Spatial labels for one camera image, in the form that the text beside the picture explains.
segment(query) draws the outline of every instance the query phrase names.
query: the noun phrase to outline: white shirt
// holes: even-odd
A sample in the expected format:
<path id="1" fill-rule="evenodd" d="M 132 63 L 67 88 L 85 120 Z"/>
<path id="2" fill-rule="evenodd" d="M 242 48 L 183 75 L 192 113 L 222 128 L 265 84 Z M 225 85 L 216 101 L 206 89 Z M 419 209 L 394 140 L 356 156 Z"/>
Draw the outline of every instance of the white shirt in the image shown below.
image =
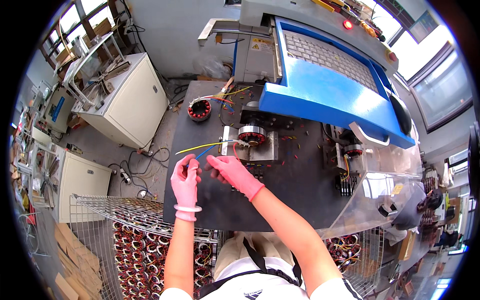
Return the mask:
<path id="1" fill-rule="evenodd" d="M 292 279 L 292 266 L 286 261 L 276 257 L 265 257 L 267 269 L 281 270 Z M 250 257 L 236 260 L 220 272 L 217 281 L 232 275 L 259 270 Z M 160 296 L 161 300 L 192 300 L 191 296 L 179 288 L 167 288 Z M 297 287 L 288 283 L 283 278 L 275 275 L 254 273 L 235 277 L 224 283 L 219 289 L 202 298 L 203 300 L 238 299 L 238 300 L 262 300 L 262 299 L 308 299 L 305 285 Z M 353 289 L 351 284 L 343 278 L 330 279 L 313 291 L 311 300 L 319 299 L 343 299 L 361 300 L 361 296 Z"/>

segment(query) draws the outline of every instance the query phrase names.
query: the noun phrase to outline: pink glove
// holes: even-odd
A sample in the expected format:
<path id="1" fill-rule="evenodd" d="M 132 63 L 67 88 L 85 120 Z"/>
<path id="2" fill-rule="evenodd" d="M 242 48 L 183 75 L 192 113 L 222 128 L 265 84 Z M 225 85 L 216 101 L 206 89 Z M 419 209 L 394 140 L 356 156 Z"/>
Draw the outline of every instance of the pink glove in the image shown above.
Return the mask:
<path id="1" fill-rule="evenodd" d="M 248 201 L 257 195 L 265 185 L 259 182 L 234 156 L 207 156 L 205 170 L 212 170 L 210 177 L 223 183 L 230 183 L 247 196 Z"/>
<path id="2" fill-rule="evenodd" d="M 197 203 L 197 183 L 202 181 L 199 176 L 201 173 L 202 169 L 198 168 L 195 154 L 188 154 L 175 165 L 170 182 L 177 198 L 177 204 L 173 206 L 177 210 L 175 214 L 177 218 L 192 222 L 197 220 L 195 212 L 202 210 L 201 207 L 195 205 Z"/>

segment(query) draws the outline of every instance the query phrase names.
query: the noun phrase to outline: blue cable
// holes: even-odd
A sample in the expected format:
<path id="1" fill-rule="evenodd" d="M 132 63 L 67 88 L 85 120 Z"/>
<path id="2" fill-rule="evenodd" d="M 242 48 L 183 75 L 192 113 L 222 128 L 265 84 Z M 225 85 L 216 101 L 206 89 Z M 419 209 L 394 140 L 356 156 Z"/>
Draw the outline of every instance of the blue cable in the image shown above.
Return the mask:
<path id="1" fill-rule="evenodd" d="M 216 102 L 218 102 L 218 103 L 220 103 L 220 104 L 224 104 L 224 105 L 225 105 L 226 107 L 228 107 L 231 111 L 234 111 L 233 108 L 230 107 L 230 105 L 228 105 L 228 104 L 226 104 L 226 103 L 223 103 L 222 101 L 218 101 L 218 100 L 212 99 L 212 98 L 208 98 L 208 99 L 213 100 L 213 101 L 216 101 Z"/>
<path id="2" fill-rule="evenodd" d="M 212 149 L 212 148 L 215 147 L 215 146 L 218 146 L 218 145 L 210 146 L 208 149 L 206 149 L 205 151 L 203 151 L 202 153 L 200 153 L 195 159 L 198 160 L 198 158 L 200 158 L 202 155 L 204 155 L 205 153 L 207 153 L 208 150 Z"/>

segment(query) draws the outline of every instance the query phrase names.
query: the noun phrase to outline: white bracelet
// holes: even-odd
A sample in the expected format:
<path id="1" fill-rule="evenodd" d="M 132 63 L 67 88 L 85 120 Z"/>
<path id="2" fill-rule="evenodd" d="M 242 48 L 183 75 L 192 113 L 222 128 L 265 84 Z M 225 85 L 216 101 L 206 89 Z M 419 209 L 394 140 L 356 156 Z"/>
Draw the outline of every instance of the white bracelet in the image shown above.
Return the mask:
<path id="1" fill-rule="evenodd" d="M 185 206 L 179 206 L 178 204 L 174 204 L 173 208 L 175 208 L 176 210 L 180 210 L 180 211 L 183 211 L 183 212 L 189 212 L 189 213 L 198 213 L 198 212 L 202 211 L 202 208 L 199 207 L 199 206 L 185 207 Z"/>

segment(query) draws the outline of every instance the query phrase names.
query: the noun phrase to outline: black workbench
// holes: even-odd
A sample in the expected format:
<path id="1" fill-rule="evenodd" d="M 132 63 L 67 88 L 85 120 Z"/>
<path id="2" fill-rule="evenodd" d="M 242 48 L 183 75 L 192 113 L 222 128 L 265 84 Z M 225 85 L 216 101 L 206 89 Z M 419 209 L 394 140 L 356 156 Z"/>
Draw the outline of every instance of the black workbench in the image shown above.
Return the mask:
<path id="1" fill-rule="evenodd" d="M 207 148 L 196 149 L 187 153 L 175 155 L 183 149 L 202 144 L 218 142 L 223 135 L 223 125 L 218 117 L 220 104 L 212 102 L 212 116 L 203 122 L 194 122 L 187 115 L 188 102 L 198 96 L 214 95 L 220 92 L 224 83 L 209 81 L 192 81 L 185 96 L 184 104 L 179 110 L 179 119 L 168 162 L 167 178 L 170 178 L 175 164 L 188 153 L 199 155 Z M 252 101 L 259 100 L 263 87 L 254 86 Z M 233 106 L 236 113 L 229 115 L 221 111 L 226 124 L 234 123 L 240 127 L 241 105 L 249 100 L 248 94 L 237 93 L 232 97 L 236 103 Z M 338 217 L 347 204 L 349 197 L 340 196 L 335 189 L 335 175 L 338 169 L 325 167 L 324 139 L 321 124 L 302 120 L 303 127 L 297 126 L 293 131 L 279 130 L 279 160 L 271 163 L 271 167 L 257 167 L 255 170 L 263 173 L 262 181 L 281 201 L 304 217 L 315 229 L 327 228 Z M 282 140 L 285 135 L 295 135 L 295 140 Z M 219 156 L 218 147 L 212 148 L 207 154 Z M 199 161 L 201 168 L 206 163 L 203 155 Z M 175 221 L 177 203 L 172 187 L 167 182 L 165 188 L 164 220 Z M 217 179 L 211 179 L 208 172 L 202 174 L 202 182 L 198 184 L 198 203 L 203 210 L 196 213 L 196 227 L 237 231 L 272 231 L 268 223 L 255 210 L 247 198 L 239 192 L 231 191 L 231 186 L 222 184 Z"/>

